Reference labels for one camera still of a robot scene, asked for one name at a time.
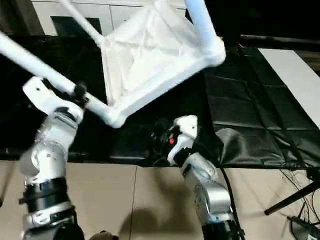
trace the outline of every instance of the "floor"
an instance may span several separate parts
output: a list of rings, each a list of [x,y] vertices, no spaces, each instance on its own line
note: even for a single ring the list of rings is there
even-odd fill
[[[296,190],[279,170],[228,169],[247,240],[293,240],[286,216],[297,215],[302,200],[270,216],[264,209]],[[300,185],[308,184],[304,172]],[[85,238],[107,230],[121,240],[201,240],[191,193],[177,168],[68,163],[69,195]],[[18,205],[23,177],[16,162],[0,161],[1,239],[19,239],[25,207]],[[320,210],[320,192],[314,197]]]

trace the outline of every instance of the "black mat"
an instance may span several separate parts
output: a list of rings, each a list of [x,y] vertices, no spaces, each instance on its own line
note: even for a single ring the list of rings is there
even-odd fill
[[[100,50],[85,38],[15,38],[74,82],[106,102]],[[29,73],[0,56],[0,157],[18,159],[34,140],[44,114],[22,92]],[[206,69],[112,129],[85,112],[70,149],[71,162],[152,166],[148,146],[160,118],[198,116],[203,142],[224,167],[320,167],[320,134],[256,49],[230,49],[225,63]]]

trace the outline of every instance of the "white tube frame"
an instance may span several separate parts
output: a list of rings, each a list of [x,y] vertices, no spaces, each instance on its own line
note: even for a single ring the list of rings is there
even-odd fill
[[[60,0],[78,24],[93,38],[95,43],[103,48],[104,36],[98,33],[92,25],[72,6],[69,0]],[[87,108],[97,114],[107,125],[120,128],[127,117],[144,107],[157,97],[166,93],[176,85],[182,83],[196,72],[208,66],[221,64],[226,57],[223,41],[216,35],[204,0],[185,0],[190,16],[198,31],[202,42],[203,60],[192,66],[193,71],[187,69],[179,74],[179,78],[149,81],[137,90],[129,92],[113,106],[108,106],[102,101],[87,93],[89,102]],[[59,91],[71,94],[75,84],[68,78],[45,64],[38,57],[32,55],[16,42],[0,32],[0,53],[26,69],[33,75],[46,78]]]

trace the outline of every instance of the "tripod leg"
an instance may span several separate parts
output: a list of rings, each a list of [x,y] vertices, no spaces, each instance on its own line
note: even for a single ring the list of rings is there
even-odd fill
[[[308,186],[305,186],[301,190],[297,191],[296,193],[292,194],[291,196],[287,197],[286,199],[282,200],[281,202],[278,202],[277,204],[273,205],[272,207],[268,208],[264,211],[265,215],[270,215],[292,203],[295,201],[303,198],[304,196],[314,192],[320,188],[320,184],[316,181],[310,183]]]

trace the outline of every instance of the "white cabinet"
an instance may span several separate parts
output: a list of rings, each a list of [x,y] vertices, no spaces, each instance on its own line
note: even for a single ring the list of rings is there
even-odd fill
[[[139,6],[116,6],[111,5],[111,16],[113,29],[119,27],[123,22],[127,21],[141,7]]]
[[[85,17],[91,18],[92,21],[96,21],[101,29],[103,35],[108,35],[112,32],[112,20],[109,5],[101,4],[85,4],[85,3],[73,3],[74,7]],[[59,2],[33,2],[34,9],[41,23],[44,34],[46,35],[58,35],[57,26],[70,21],[74,21],[70,17],[70,14],[64,9]]]
[[[59,0],[31,0],[46,35],[78,35],[81,28],[70,18]],[[168,0],[180,16],[185,16],[184,0]],[[70,0],[74,7],[106,36],[128,20],[140,7],[153,0]]]

